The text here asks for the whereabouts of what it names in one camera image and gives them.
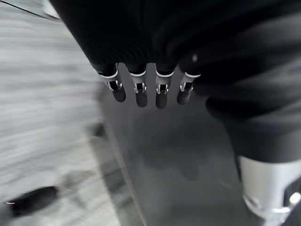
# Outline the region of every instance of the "robotic hand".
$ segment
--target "robotic hand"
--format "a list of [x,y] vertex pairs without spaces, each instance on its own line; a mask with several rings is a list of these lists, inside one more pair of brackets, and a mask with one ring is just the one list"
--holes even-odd
[[209,112],[232,142],[246,206],[265,226],[285,222],[301,200],[300,4],[254,0],[211,8],[186,0],[162,8],[191,4],[189,13],[155,20],[156,3],[143,17],[135,11],[140,1],[51,2],[118,102],[126,92],[117,63],[125,63],[139,107],[148,103],[146,63],[156,64],[159,109],[179,64],[179,92],[169,98],[183,105],[193,89],[209,97]]

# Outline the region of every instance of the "wooden floor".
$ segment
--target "wooden floor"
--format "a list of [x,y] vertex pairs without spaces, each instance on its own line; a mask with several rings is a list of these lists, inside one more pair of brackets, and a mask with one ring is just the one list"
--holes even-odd
[[[43,14],[39,0],[9,2]],[[110,197],[108,181],[128,190],[106,138],[92,135],[103,121],[98,80],[61,21],[0,3],[0,198],[61,190],[58,202],[10,225],[120,225],[114,202],[131,201]]]

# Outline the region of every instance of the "gray table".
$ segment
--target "gray table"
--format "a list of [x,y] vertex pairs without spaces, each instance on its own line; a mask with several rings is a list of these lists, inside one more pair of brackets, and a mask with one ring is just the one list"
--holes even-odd
[[139,108],[125,66],[119,65],[119,71],[126,101],[114,101],[105,89],[100,105],[109,139],[144,223],[258,225],[244,206],[226,131],[208,114],[206,98],[192,95],[187,105],[178,105],[176,93],[182,74],[177,70],[167,107],[157,109],[155,67],[148,65],[149,103]]

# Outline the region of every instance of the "metal joint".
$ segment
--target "metal joint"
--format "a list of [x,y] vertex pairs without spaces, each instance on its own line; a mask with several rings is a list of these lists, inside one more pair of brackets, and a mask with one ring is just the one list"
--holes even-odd
[[[115,87],[112,87],[110,82],[115,82],[115,83],[116,83],[116,86],[117,86],[117,89],[116,89]],[[122,83],[119,82],[118,80],[115,80],[115,81],[109,81],[109,82],[107,82],[107,85],[108,85],[108,87],[109,87],[109,89],[110,89],[111,91],[117,91],[117,90],[120,90],[120,89],[122,88]]]
[[158,94],[161,94],[162,92],[163,92],[164,94],[167,94],[167,93],[168,93],[168,90],[169,90],[169,86],[168,86],[167,84],[158,84],[156,90],[157,90],[157,93],[158,93]]
[[145,93],[146,91],[146,85],[144,82],[142,82],[142,88],[138,88],[138,85],[139,83],[134,83],[134,90],[135,90],[135,93],[139,93],[139,90],[142,90],[142,93]]
[[184,91],[190,92],[190,91],[193,90],[193,85],[192,85],[191,82],[184,82],[183,84],[180,84],[180,90],[181,90],[181,92],[184,92]]

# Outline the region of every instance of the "black object on floor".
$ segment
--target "black object on floor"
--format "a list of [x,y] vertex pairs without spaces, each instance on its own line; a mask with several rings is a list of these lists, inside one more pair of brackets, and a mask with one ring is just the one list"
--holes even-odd
[[43,187],[25,193],[15,199],[7,201],[14,217],[21,217],[38,211],[58,198],[58,189],[54,186]]

